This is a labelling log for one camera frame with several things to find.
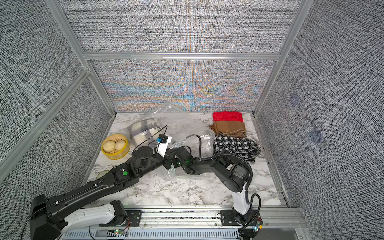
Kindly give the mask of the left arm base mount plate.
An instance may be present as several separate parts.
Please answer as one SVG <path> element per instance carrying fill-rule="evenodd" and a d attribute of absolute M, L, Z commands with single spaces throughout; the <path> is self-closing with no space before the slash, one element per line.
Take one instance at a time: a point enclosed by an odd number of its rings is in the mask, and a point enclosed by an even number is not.
<path fill-rule="evenodd" d="M 99 224 L 99 227 L 138 227 L 142 218 L 143 211 L 129 210 L 126 213 L 117 213 L 114 218 L 106 224 Z"/>

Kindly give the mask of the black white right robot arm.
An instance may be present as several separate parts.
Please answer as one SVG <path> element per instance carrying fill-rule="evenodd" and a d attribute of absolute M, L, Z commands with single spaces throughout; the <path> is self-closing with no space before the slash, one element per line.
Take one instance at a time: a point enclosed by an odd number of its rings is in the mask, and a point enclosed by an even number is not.
<path fill-rule="evenodd" d="M 192 176 L 205 173 L 214 173 L 223 185 L 232 192 L 233 196 L 233 221 L 246 226 L 258 218 L 261 200 L 258 208 L 253 213 L 253 200 L 249 199 L 249 186 L 253 180 L 253 170 L 250 164 L 238 155 L 226 150 L 211 157 L 202 157 L 202 139 L 199 140 L 198 156 L 192 155 L 192 149 L 188 146 L 168 148 L 166 151 L 166 168 L 182 168 Z"/>

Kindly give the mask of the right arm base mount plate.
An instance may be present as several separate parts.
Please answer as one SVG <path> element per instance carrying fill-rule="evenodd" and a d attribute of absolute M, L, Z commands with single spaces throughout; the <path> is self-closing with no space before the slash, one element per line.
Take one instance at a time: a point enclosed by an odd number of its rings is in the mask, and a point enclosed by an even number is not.
<path fill-rule="evenodd" d="M 234 209 L 221 210 L 219 215 L 222 226 L 244 226 L 249 222 L 250 226 L 255 226 L 263 222 L 257 210 L 252 208 L 245 215 L 241 215 Z"/>

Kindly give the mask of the black white houndstooth scarf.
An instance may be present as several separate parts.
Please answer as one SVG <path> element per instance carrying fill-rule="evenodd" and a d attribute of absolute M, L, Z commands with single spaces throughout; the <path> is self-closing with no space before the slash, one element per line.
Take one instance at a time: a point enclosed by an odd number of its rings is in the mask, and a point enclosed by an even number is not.
<path fill-rule="evenodd" d="M 255 158 L 261 152 L 260 147 L 255 141 L 248 138 L 229 136 L 216 136 L 213 147 L 215 154 L 219 154 L 225 150 L 231 154 L 241 157 L 247 162 L 255 162 Z"/>

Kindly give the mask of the red knitted scarf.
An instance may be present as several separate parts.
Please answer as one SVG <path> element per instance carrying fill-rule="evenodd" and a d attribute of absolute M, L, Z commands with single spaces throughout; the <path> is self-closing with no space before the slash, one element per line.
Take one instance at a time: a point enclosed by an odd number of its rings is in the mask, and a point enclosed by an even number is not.
<path fill-rule="evenodd" d="M 223 111 L 223 112 L 214 112 L 213 113 L 213 121 L 214 122 L 243 122 L 242 113 L 232 111 Z"/>

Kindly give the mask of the brown striped fringed scarf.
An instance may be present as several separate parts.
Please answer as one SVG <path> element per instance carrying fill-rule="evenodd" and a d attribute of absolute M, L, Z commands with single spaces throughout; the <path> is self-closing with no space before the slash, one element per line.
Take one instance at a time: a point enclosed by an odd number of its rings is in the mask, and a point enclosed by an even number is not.
<path fill-rule="evenodd" d="M 246 126 L 243 122 L 214 121 L 214 123 L 209 127 L 217 135 L 224 135 L 237 138 L 245 138 L 247 136 Z"/>

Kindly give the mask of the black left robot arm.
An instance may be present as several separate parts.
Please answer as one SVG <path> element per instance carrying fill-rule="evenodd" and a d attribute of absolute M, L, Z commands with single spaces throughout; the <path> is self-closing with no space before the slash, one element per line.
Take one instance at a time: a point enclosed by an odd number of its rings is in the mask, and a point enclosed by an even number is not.
<path fill-rule="evenodd" d="M 54 240 L 69 226 L 66 218 L 80 208 L 102 197 L 120 192 L 135 184 L 155 169 L 168 164 L 170 148 L 154 150 L 149 146 L 133 151 L 126 162 L 113 167 L 104 176 L 88 182 L 65 194 L 47 197 L 39 195 L 32 200 L 26 224 L 32 240 L 47 237 Z"/>

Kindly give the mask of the clear plastic vacuum bag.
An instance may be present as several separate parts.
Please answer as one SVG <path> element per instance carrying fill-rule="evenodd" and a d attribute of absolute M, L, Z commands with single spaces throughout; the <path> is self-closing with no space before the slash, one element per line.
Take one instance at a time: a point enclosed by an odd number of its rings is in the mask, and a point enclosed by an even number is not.
<path fill-rule="evenodd" d="M 158 119 L 162 132 L 172 137 L 169 148 L 190 147 L 193 157 L 196 158 L 199 153 L 202 158 L 213 155 L 215 133 L 200 119 L 199 114 L 187 113 L 176 105 L 165 103 L 128 126 L 150 118 Z M 124 135 L 131 143 L 128 127 L 124 130 Z"/>

